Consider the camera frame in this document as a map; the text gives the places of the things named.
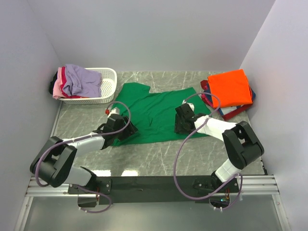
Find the green t shirt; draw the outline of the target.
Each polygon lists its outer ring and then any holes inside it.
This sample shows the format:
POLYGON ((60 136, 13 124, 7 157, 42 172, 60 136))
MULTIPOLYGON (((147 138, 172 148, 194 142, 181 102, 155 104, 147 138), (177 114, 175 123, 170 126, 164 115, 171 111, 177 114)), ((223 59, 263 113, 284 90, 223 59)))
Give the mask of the green t shirt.
POLYGON ((175 108, 195 93, 192 87, 150 93, 150 86, 135 82, 124 84, 115 100, 124 103, 130 109, 131 122, 138 132, 123 141, 115 140, 112 146, 185 139, 187 134, 174 132, 175 108))

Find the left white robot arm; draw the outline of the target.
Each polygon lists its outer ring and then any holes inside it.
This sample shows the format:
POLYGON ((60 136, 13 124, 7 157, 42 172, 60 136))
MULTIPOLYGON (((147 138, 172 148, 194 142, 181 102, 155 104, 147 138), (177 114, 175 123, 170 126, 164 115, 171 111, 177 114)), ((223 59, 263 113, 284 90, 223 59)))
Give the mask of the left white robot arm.
POLYGON ((115 140, 124 141, 138 132, 128 116, 109 115, 107 121, 90 134, 60 139, 50 137, 30 165, 30 172, 54 188, 63 183, 79 184, 84 193, 96 189, 95 175, 84 167, 74 167, 74 159, 81 154, 103 150, 115 140))

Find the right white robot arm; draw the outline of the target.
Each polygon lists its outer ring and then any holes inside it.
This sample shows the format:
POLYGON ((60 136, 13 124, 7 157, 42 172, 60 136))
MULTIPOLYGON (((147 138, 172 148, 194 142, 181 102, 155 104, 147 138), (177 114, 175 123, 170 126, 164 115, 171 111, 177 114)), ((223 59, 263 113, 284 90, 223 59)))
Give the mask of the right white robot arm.
POLYGON ((224 142, 227 160, 211 175, 213 190, 222 192, 228 180, 264 154, 264 147, 249 123, 226 122, 203 113, 195 114, 191 103, 175 109, 177 134, 204 134, 224 142))

